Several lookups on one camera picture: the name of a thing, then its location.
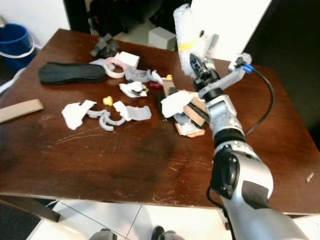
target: tape roll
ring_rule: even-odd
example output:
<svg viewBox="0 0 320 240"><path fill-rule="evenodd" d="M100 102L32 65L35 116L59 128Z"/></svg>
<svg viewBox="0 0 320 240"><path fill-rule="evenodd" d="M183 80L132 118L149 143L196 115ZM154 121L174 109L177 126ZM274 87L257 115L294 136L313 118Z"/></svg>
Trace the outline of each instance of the tape roll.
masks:
<svg viewBox="0 0 320 240"><path fill-rule="evenodd" d="M120 68L122 68L123 72L115 72L115 71L112 71L109 66L110 64L114 64L114 65L117 65L119 66ZM125 76L125 70L126 70L126 65L116 59L115 57L108 57L105 61L104 61L104 68L105 68L105 72L106 74L113 78L113 79L120 79L120 78L123 78Z"/></svg>

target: white wall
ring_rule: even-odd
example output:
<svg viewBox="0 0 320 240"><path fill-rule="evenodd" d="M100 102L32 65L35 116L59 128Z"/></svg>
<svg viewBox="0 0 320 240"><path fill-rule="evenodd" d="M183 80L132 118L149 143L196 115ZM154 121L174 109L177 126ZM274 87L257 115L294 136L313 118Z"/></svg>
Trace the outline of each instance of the white wall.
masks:
<svg viewBox="0 0 320 240"><path fill-rule="evenodd" d="M25 26L40 48L57 29L70 29L63 0L0 0L0 15L7 23Z"/></svg>
<svg viewBox="0 0 320 240"><path fill-rule="evenodd" d="M271 0L193 0L192 15L204 31L218 34L216 59L242 53Z"/></svg>

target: blue connector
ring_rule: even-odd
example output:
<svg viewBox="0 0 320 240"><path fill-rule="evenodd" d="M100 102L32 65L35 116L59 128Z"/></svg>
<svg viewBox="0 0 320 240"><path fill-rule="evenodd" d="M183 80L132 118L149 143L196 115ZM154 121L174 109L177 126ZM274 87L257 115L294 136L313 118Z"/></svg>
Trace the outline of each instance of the blue connector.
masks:
<svg viewBox="0 0 320 240"><path fill-rule="evenodd" d="M242 67L242 69L243 69L247 74L250 74L250 73L253 71L254 67L251 66L250 64L246 63L246 64L244 64L244 66Z"/></svg>

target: red object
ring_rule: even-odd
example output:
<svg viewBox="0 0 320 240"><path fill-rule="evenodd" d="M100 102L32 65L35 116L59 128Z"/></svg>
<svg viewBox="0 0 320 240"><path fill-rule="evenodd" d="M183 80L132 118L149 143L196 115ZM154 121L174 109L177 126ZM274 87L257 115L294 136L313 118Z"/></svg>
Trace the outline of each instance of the red object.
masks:
<svg viewBox="0 0 320 240"><path fill-rule="evenodd" d="M155 89L159 89L159 88L162 88L163 86L160 83L156 83L156 82L151 81L150 82L150 87L151 88L155 88Z"/></svg>

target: person's foot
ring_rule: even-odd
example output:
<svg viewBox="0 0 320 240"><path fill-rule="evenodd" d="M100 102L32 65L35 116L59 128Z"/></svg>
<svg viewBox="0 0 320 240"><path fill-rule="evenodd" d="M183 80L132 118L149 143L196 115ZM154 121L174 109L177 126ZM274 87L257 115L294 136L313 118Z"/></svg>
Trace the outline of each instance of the person's foot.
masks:
<svg viewBox="0 0 320 240"><path fill-rule="evenodd" d="M165 230L162 226L155 226L152 231L151 240L158 240L164 232Z"/></svg>

